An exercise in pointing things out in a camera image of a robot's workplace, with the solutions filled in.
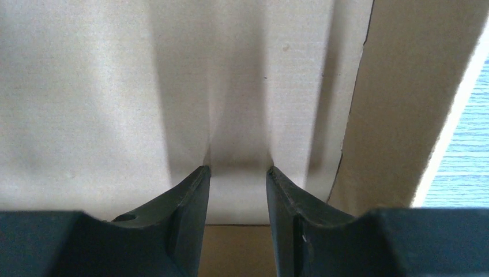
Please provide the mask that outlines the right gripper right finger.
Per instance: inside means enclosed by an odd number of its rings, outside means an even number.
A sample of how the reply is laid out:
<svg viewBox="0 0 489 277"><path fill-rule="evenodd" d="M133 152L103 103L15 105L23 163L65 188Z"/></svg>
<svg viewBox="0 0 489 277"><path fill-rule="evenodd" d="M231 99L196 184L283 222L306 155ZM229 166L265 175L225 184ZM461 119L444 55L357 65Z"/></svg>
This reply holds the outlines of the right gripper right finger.
<svg viewBox="0 0 489 277"><path fill-rule="evenodd" d="M486 208L380 208L354 217L274 166L266 194L278 276L488 275Z"/></svg>

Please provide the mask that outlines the brown cardboard box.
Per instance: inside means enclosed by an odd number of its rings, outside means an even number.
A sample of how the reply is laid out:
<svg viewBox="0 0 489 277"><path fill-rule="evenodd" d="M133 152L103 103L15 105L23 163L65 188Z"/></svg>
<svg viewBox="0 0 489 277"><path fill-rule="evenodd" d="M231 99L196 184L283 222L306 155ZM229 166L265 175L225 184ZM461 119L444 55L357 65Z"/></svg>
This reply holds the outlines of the brown cardboard box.
<svg viewBox="0 0 489 277"><path fill-rule="evenodd" d="M487 1L2 1L1 212L111 221L207 166L197 276L278 276L268 170L423 208L487 54Z"/></svg>

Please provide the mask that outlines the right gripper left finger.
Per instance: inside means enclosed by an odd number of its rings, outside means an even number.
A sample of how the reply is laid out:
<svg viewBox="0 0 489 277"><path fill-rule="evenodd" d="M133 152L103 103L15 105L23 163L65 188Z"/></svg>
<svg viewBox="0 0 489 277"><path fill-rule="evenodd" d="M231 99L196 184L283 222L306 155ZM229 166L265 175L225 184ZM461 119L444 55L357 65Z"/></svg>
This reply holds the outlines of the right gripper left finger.
<svg viewBox="0 0 489 277"><path fill-rule="evenodd" d="M1 212L2 276L197 276L210 168L98 220L82 211Z"/></svg>

